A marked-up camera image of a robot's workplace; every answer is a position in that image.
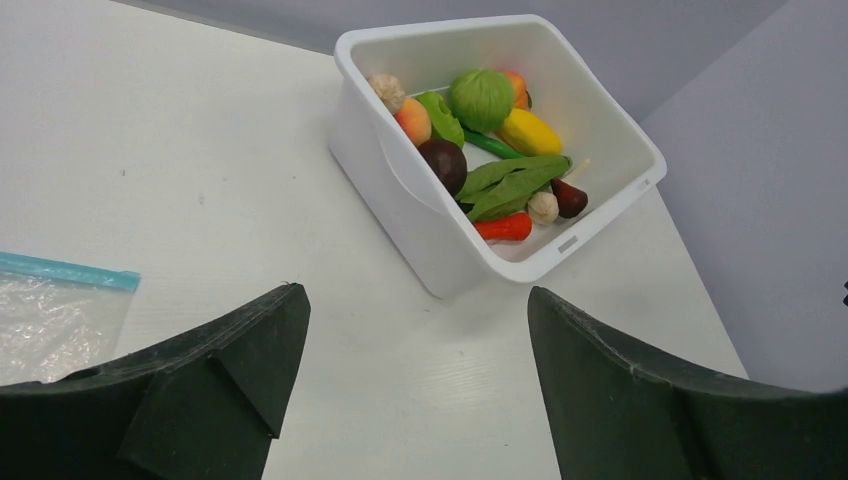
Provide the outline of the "green chili pepper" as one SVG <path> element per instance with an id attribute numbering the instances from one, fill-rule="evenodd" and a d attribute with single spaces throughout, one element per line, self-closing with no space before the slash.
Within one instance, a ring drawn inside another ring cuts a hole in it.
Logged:
<path id="1" fill-rule="evenodd" d="M 510 146 L 490 136 L 464 129 L 464 137 L 467 143 L 489 152 L 500 159 L 517 159 L 524 157 L 524 154 L 517 152 Z"/>

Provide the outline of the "dark red radish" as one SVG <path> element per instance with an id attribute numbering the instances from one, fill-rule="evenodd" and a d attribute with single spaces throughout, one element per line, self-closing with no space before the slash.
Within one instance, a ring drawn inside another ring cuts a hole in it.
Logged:
<path id="1" fill-rule="evenodd" d="M 586 192 L 559 178 L 552 179 L 550 186 L 557 200 L 560 217 L 572 219 L 586 209 L 588 205 L 588 195 Z"/>

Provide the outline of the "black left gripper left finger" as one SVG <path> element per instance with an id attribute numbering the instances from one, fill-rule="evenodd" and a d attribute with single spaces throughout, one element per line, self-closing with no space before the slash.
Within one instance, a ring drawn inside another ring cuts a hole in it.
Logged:
<path id="1" fill-rule="evenodd" d="M 279 286 L 196 328 L 52 382 L 1 390 L 5 479 L 259 479 L 311 306 Z"/>

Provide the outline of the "white plastic bin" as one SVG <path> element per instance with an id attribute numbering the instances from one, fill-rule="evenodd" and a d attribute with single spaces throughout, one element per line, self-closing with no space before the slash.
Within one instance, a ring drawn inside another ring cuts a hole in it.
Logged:
<path id="1" fill-rule="evenodd" d="M 342 75 L 329 146 L 360 196 L 434 296 L 453 298 L 491 278 L 531 283 L 561 264 L 666 174 L 666 161 L 563 34 L 532 14 L 353 30 L 334 59 Z M 522 242 L 488 244 L 452 200 L 368 84 L 396 76 L 412 94 L 446 89 L 473 68 L 514 69 L 533 112 L 586 170 L 588 196 L 573 220 Z"/>

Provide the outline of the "beige garlic bulb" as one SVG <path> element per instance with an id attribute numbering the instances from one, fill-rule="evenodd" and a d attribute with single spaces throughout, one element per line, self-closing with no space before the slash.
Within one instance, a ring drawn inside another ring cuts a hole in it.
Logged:
<path id="1" fill-rule="evenodd" d="M 399 79 L 391 74 L 375 74 L 367 81 L 390 114 L 396 115 L 407 98 Z"/>

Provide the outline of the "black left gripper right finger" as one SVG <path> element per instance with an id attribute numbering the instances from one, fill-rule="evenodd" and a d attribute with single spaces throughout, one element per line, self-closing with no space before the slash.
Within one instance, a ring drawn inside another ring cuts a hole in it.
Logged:
<path id="1" fill-rule="evenodd" d="M 755 382 L 672 355 L 548 289 L 529 334 L 565 479 L 843 479 L 847 393 Z"/>

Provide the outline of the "beige mushroom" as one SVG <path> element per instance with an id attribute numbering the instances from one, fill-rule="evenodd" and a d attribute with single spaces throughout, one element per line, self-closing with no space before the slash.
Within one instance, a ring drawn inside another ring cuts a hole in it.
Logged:
<path id="1" fill-rule="evenodd" d="M 536 192 L 527 203 L 527 213 L 539 225 L 552 225 L 559 218 L 559 203 L 549 191 Z"/>

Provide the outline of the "clear zip top bag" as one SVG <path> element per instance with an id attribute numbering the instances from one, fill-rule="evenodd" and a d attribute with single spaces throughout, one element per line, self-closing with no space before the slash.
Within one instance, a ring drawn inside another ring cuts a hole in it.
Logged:
<path id="1" fill-rule="evenodd" d="M 49 383 L 112 358 L 141 275 L 1 254 L 1 384 Z"/>

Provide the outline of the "green cabbage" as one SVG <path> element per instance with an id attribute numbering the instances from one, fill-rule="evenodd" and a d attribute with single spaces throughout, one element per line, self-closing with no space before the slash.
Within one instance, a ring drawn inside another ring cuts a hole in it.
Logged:
<path id="1" fill-rule="evenodd" d="M 448 104 L 463 126 L 478 133 L 490 133 L 511 113 L 514 90 L 505 74 L 472 69 L 452 81 Z"/>

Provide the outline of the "dark red apple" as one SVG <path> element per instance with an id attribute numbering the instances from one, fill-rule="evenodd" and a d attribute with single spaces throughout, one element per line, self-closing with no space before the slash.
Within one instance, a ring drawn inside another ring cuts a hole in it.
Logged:
<path id="1" fill-rule="evenodd" d="M 467 175 L 467 160 L 462 149 L 442 138 L 431 138 L 418 147 L 419 153 L 451 196 L 463 188 Z"/>

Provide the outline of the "green bell pepper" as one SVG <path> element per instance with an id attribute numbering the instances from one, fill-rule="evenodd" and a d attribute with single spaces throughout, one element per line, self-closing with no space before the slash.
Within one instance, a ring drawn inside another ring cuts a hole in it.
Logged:
<path id="1" fill-rule="evenodd" d="M 416 96 L 416 99 L 428 114 L 432 136 L 450 141 L 462 148 L 465 143 L 464 129 L 448 107 L 444 97 L 438 92 L 428 91 Z"/>

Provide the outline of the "yellow mango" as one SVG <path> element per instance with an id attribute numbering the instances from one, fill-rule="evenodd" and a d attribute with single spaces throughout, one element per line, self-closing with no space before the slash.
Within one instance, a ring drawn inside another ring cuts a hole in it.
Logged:
<path id="1" fill-rule="evenodd" d="M 496 134 L 525 156 L 558 155 L 563 149 L 556 132 L 528 110 L 513 108 Z"/>

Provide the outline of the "orange peach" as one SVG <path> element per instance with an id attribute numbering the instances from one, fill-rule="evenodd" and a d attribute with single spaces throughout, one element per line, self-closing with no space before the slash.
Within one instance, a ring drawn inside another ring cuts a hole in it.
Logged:
<path id="1" fill-rule="evenodd" d="M 513 107 L 529 110 L 531 108 L 531 100 L 524 77 L 515 71 L 504 70 L 503 74 L 510 81 L 513 89 Z"/>
<path id="2" fill-rule="evenodd" d="M 431 138 L 429 114 L 417 99 L 406 97 L 394 118 L 415 147 Z"/>

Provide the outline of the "green leafy vegetable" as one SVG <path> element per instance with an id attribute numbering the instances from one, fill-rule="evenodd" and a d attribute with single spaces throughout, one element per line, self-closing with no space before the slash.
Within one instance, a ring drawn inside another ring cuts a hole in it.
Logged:
<path id="1" fill-rule="evenodd" d="M 562 155 L 489 162 L 468 173 L 454 199 L 470 205 L 466 216 L 471 222 L 496 220 L 524 209 L 536 192 L 571 167 L 572 160 Z"/>

